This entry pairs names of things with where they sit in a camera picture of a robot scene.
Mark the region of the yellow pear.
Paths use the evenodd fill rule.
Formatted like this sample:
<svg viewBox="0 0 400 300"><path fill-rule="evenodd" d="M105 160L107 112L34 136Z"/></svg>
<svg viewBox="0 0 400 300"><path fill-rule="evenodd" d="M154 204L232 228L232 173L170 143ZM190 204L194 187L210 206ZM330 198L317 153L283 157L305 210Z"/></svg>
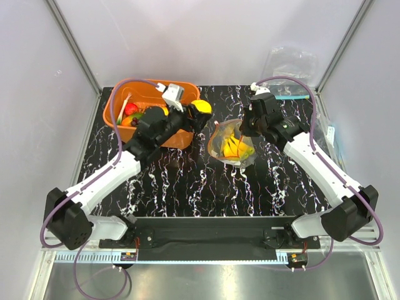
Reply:
<svg viewBox="0 0 400 300"><path fill-rule="evenodd" d="M192 105L200 112L200 113L206 113L206 114L212 114L212 107L211 105L202 99L197 99L191 102Z"/></svg>

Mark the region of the red zip clear bag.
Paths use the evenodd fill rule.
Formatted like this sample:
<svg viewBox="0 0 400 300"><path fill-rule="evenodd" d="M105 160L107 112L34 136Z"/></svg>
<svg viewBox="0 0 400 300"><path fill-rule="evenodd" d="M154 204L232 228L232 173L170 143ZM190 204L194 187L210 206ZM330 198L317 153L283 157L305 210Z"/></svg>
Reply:
<svg viewBox="0 0 400 300"><path fill-rule="evenodd" d="M241 124L241 119L215 121L215 131L210 137L207 151L224 164L244 169L254 164L257 154L252 139L241 134Z"/></svg>

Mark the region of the yellow banana bunch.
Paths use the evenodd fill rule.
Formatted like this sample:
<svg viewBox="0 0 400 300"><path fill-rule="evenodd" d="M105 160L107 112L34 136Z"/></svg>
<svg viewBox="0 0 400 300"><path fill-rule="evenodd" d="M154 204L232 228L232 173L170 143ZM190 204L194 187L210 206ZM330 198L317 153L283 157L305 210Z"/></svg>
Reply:
<svg viewBox="0 0 400 300"><path fill-rule="evenodd" d="M222 154L225 158L232 161L243 161L254 154L255 150L252 146L235 138L231 134L222 144Z"/></svg>

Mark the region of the orange plastic basket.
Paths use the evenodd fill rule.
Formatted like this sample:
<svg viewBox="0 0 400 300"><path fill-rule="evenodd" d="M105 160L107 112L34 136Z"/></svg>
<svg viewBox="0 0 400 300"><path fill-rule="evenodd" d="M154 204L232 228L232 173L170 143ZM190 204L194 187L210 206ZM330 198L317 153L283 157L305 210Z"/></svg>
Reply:
<svg viewBox="0 0 400 300"><path fill-rule="evenodd" d="M103 112L104 122L116 130L125 144L132 138L139 138L156 147L185 149L191 144L194 133L177 129L168 121L171 107L164 102L162 93L156 89L157 83L182 86L182 106L191 104L200 97L198 87L189 82L125 79L112 90ZM139 113L143 113L136 127L121 126L121 121L127 117L124 113L127 103L135 103Z"/></svg>

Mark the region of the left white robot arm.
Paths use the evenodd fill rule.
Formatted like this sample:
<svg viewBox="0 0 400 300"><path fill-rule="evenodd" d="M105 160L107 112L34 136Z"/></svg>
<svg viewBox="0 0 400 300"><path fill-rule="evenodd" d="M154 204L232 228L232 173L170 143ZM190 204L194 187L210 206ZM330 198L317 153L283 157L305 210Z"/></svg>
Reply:
<svg viewBox="0 0 400 300"><path fill-rule="evenodd" d="M48 192L41 231L49 231L60 246L75 250L91 239L111 239L129 247L135 232L124 218L90 218L91 211L123 182L139 174L158 154L162 145L179 130L199 133L212 116L211 105L195 100L181 110L165 111L153 106L144 111L132 138L119 147L113 161L95 171L84 181L62 191L55 187Z"/></svg>

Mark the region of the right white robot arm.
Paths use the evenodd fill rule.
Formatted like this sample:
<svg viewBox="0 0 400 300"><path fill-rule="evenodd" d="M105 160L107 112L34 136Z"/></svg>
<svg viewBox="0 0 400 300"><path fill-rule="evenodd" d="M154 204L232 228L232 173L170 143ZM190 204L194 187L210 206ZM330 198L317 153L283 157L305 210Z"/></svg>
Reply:
<svg viewBox="0 0 400 300"><path fill-rule="evenodd" d="M254 95L244 107L241 132L263 136L291 158L317 184L330 209L297 217L284 231L285 243L299 247L311 236L329 236L338 242L350 238L373 220L378 191L361 186L316 144L297 117L284 117L278 100L269 91Z"/></svg>

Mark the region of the blue zip plastic bag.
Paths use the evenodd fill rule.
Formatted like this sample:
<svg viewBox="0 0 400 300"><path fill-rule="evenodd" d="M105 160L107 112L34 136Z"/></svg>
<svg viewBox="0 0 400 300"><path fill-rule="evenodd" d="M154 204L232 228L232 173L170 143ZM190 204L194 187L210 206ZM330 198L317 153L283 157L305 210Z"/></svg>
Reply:
<svg viewBox="0 0 400 300"><path fill-rule="evenodd" d="M317 68L318 58L315 54L294 46L278 46L269 51L264 77L287 76L310 85ZM265 82L263 86L268 87L274 95L309 96L301 85L288 79L275 79Z"/></svg>

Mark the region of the clear plastic bag right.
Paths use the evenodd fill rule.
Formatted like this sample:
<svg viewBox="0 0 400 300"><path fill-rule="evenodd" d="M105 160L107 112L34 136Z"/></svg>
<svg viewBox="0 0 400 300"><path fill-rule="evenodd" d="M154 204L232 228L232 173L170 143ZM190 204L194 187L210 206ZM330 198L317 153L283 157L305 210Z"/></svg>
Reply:
<svg viewBox="0 0 400 300"><path fill-rule="evenodd" d="M317 112L314 124L314 140L317 145L332 159L338 158L334 144L328 138L328 127L331 125L331 120L324 114Z"/></svg>

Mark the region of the red apple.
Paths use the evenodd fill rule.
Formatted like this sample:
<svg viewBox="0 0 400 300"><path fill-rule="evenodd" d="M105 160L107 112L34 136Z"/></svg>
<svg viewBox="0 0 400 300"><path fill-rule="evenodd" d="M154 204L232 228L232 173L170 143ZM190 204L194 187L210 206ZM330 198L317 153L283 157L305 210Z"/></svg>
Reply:
<svg viewBox="0 0 400 300"><path fill-rule="evenodd" d="M138 113L138 112L139 112L138 106L132 102L127 103L124 108L124 113L126 116L130 116L130 115Z"/></svg>

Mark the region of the orange green mango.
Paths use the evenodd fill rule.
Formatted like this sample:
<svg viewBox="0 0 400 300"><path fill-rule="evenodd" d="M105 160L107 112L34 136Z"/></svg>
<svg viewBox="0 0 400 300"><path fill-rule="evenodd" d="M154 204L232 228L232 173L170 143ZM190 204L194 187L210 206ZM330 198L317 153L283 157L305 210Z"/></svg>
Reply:
<svg viewBox="0 0 400 300"><path fill-rule="evenodd" d="M121 126L136 127L138 125L139 120L142 118L142 116L143 116L143 113L141 113L141 112L131 114L131 115L125 117L121 121Z"/></svg>

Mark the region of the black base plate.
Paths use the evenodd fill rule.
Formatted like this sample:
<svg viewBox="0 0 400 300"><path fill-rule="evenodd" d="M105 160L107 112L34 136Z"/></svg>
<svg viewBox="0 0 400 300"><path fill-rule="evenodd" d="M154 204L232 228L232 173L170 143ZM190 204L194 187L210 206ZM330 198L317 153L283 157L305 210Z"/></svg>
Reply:
<svg viewBox="0 0 400 300"><path fill-rule="evenodd" d="M293 217L139 217L123 241L100 248L138 251L141 263L283 263L283 252L320 249L319 238L290 237Z"/></svg>

